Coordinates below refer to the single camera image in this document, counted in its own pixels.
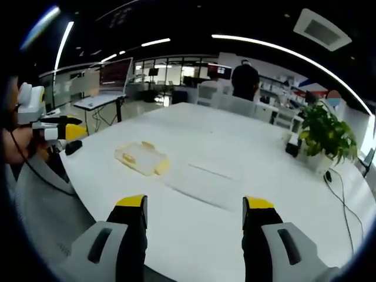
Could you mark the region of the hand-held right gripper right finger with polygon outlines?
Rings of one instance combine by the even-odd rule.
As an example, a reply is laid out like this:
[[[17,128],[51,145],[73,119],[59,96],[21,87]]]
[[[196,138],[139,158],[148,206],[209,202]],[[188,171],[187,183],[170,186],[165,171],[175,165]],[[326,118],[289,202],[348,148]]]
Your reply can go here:
[[[318,257],[315,242],[261,198],[243,197],[241,246],[246,281],[332,281],[338,274]]]

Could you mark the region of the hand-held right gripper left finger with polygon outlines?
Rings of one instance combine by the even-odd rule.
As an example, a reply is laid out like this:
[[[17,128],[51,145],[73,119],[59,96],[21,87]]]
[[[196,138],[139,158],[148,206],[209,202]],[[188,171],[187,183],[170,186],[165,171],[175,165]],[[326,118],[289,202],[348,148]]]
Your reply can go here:
[[[143,281],[147,249],[147,196],[118,201],[72,244],[60,264],[66,281]]]

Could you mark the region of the person's left hand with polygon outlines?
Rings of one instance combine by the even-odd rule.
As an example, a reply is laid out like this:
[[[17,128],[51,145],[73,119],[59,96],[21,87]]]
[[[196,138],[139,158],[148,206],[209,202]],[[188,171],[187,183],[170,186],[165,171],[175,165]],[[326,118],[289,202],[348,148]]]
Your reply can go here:
[[[13,131],[2,130],[4,158],[7,164],[20,164],[28,157],[28,146],[33,138],[29,127],[20,127]]]

